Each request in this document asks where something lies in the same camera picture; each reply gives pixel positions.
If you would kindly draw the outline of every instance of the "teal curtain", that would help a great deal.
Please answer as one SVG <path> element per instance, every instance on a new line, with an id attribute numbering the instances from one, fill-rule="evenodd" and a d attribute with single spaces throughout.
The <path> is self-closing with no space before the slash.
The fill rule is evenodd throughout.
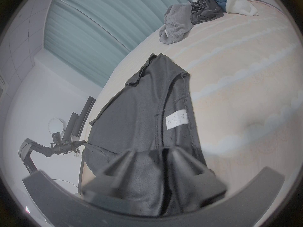
<path id="1" fill-rule="evenodd" d="M 188 0 L 52 0 L 44 48 L 103 87 L 115 67 Z"/>

